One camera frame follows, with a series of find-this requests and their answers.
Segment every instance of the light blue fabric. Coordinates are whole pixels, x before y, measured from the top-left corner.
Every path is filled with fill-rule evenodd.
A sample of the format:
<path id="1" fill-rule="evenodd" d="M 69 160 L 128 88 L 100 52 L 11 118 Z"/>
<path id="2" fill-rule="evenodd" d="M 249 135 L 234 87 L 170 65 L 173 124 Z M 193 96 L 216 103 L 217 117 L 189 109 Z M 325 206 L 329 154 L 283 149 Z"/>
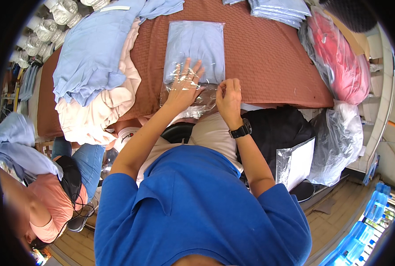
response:
<path id="1" fill-rule="evenodd" d="M 183 9 L 183 0 L 119 0 L 111 6 L 129 10 L 99 10 L 82 19 L 66 35 L 53 74 L 55 101 L 74 98 L 81 106 L 103 89 L 120 86 L 126 79 L 119 60 L 126 36 L 137 17 L 155 18 Z"/>
<path id="2" fill-rule="evenodd" d="M 62 179 L 53 161 L 38 152 L 35 146 L 35 128 L 22 114 L 10 113 L 0 124 L 0 160 L 14 168 L 23 180 L 27 176 L 54 174 Z"/>
<path id="3" fill-rule="evenodd" d="M 223 23 L 204 21 L 173 21 L 169 24 L 163 82 L 174 80 L 177 63 L 192 59 L 191 67 L 200 59 L 205 73 L 199 82 L 220 84 L 226 79 L 224 69 Z"/>
<path id="4" fill-rule="evenodd" d="M 23 77 L 23 84 L 20 87 L 19 99 L 21 101 L 26 101 L 32 97 L 34 93 L 35 78 L 38 73 L 38 66 L 28 67 Z"/>
<path id="5" fill-rule="evenodd" d="M 305 16 L 310 16 L 304 0 L 248 0 L 251 15 L 280 21 L 296 29 Z"/>
<path id="6" fill-rule="evenodd" d="M 232 4 L 235 4 L 235 3 L 242 2 L 242 1 L 245 1 L 245 0 L 223 0 L 223 5 L 226 5 L 226 4 L 232 5 Z"/>

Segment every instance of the hand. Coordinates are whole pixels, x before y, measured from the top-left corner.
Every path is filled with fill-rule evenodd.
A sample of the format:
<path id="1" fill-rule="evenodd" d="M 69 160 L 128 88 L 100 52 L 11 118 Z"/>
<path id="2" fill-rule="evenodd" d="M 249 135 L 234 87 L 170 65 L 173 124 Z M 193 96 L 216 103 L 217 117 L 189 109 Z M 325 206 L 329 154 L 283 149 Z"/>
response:
<path id="1" fill-rule="evenodd" d="M 227 79 L 217 88 L 217 108 L 230 130 L 243 126 L 241 117 L 241 85 L 237 78 Z"/>
<path id="2" fill-rule="evenodd" d="M 175 79 L 164 106 L 168 106 L 176 115 L 187 109 L 202 92 L 197 84 L 205 71 L 205 68 L 200 68 L 201 63 L 202 61 L 199 60 L 193 68 L 190 68 L 188 57 L 182 72 L 180 72 L 180 64 L 175 69 Z"/>

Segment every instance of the champion logo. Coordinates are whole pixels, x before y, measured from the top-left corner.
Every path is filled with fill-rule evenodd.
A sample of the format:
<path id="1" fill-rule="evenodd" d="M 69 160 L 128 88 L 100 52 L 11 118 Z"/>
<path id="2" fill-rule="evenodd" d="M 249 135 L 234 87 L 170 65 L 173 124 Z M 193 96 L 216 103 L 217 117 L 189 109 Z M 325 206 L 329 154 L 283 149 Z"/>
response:
<path id="1" fill-rule="evenodd" d="M 121 142 L 120 143 L 122 143 L 123 142 L 123 140 L 125 140 L 126 138 L 128 138 L 128 137 L 132 137 L 132 136 L 134 136 L 134 133 L 129 133 L 128 135 L 126 135 L 122 140 L 121 140 Z"/>

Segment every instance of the plastic bag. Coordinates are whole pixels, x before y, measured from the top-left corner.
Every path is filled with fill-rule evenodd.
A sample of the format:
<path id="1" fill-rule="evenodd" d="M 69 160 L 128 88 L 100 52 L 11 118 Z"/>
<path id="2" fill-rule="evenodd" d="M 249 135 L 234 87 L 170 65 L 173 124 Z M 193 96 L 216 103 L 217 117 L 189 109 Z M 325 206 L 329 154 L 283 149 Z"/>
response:
<path id="1" fill-rule="evenodd" d="M 317 71 L 320 74 L 320 77 L 322 78 L 323 82 L 325 82 L 326 87 L 330 89 L 330 84 L 329 84 L 329 73 L 328 73 L 328 68 L 323 66 L 323 62 L 319 62 L 316 59 L 316 54 L 314 53 L 314 48 L 313 45 L 311 44 L 311 41 L 309 39 L 308 35 L 308 23 L 307 20 L 303 21 L 301 23 L 301 27 L 298 30 L 298 39 L 301 42 L 301 45 L 304 47 L 304 50 L 307 52 L 308 57 L 313 61 Z"/>
<path id="2" fill-rule="evenodd" d="M 199 118 L 207 111 L 211 111 L 215 106 L 215 100 L 217 98 L 217 84 L 199 83 L 202 92 L 196 97 L 195 102 L 187 108 L 185 111 L 181 112 L 180 118 L 192 117 Z M 168 99 L 169 91 L 171 90 L 172 83 L 163 85 L 160 91 L 160 107 Z"/>
<path id="3" fill-rule="evenodd" d="M 307 22 L 308 37 L 315 52 L 315 60 L 312 60 L 320 73 L 328 75 L 327 86 L 335 99 L 348 104 L 360 104 L 369 94 L 371 82 L 365 55 L 355 55 L 332 19 L 322 9 L 312 6 L 311 12 L 312 17 Z"/>
<path id="4" fill-rule="evenodd" d="M 202 60 L 204 74 L 198 86 L 203 89 L 195 102 L 180 114 L 182 118 L 199 118 L 215 106 L 217 86 L 226 79 L 224 68 L 224 23 L 172 21 L 169 24 L 160 106 L 166 102 L 175 78 L 177 64 L 191 58 L 190 67 Z"/>
<path id="5" fill-rule="evenodd" d="M 223 5 L 226 5 L 226 4 L 232 5 L 232 4 L 235 4 L 235 3 L 242 2 L 242 1 L 245 1 L 245 0 L 223 0 Z"/>
<path id="6" fill-rule="evenodd" d="M 177 64 L 184 65 L 190 57 L 190 67 L 202 60 L 205 73 L 200 83 L 220 84 L 226 79 L 224 68 L 224 23 L 204 21 L 171 21 L 166 45 L 163 83 L 174 81 Z"/>
<path id="7" fill-rule="evenodd" d="M 282 183 L 288 191 L 310 174 L 315 137 L 292 148 L 276 150 L 276 184 Z"/>
<path id="8" fill-rule="evenodd" d="M 363 129 L 357 106 L 334 100 L 334 109 L 325 109 L 310 121 L 316 143 L 308 180 L 332 186 L 341 172 L 354 162 L 363 146 Z"/>
<path id="9" fill-rule="evenodd" d="M 248 0 L 251 15 L 287 24 L 296 29 L 310 11 L 303 0 Z"/>

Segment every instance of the black watch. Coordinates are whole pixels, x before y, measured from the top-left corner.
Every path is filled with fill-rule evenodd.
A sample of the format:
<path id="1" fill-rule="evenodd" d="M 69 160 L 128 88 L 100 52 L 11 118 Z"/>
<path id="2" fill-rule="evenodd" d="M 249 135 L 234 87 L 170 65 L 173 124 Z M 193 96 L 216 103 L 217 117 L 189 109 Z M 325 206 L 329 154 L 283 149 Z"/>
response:
<path id="1" fill-rule="evenodd" d="M 238 128 L 237 130 L 229 130 L 230 136 L 234 139 L 238 137 L 246 136 L 248 134 L 252 134 L 252 127 L 249 121 L 246 118 L 242 120 L 243 120 L 243 126 Z"/>

